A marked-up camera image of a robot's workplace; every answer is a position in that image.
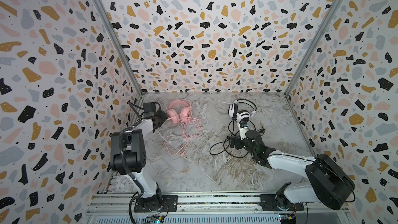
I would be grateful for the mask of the pink headphones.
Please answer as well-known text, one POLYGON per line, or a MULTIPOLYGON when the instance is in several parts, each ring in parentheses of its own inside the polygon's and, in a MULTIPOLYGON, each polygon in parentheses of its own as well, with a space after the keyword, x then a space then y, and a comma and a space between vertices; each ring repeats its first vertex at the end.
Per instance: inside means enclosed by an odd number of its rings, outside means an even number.
POLYGON ((177 99, 169 102, 166 111, 168 120, 172 124, 189 122, 192 119, 192 105, 187 99, 177 99))

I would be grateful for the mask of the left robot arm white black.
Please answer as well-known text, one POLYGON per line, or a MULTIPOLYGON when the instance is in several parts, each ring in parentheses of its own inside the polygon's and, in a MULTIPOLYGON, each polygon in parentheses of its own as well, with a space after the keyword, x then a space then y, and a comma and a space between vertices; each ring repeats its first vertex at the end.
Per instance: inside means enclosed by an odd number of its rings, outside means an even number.
POLYGON ((147 162, 145 137, 162 126, 167 114, 158 102, 144 103, 143 107, 128 104, 137 115, 137 121, 112 134, 110 167, 137 188, 129 203, 129 213, 176 212, 178 196, 163 196, 159 185, 144 171, 147 162))

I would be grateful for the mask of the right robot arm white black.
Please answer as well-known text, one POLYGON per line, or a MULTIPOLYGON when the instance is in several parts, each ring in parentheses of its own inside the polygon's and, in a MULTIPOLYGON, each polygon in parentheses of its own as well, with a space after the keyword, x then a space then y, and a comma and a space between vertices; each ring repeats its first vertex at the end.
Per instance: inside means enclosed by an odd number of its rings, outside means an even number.
POLYGON ((274 195, 265 195, 262 208, 289 211, 302 203, 322 203, 339 210, 349 197, 354 196, 355 185, 351 178, 326 154, 305 157, 284 153, 267 147, 261 134, 248 130, 243 137, 228 136, 230 147, 244 149, 252 160, 262 167, 288 171, 303 177, 304 183, 285 183, 274 195))

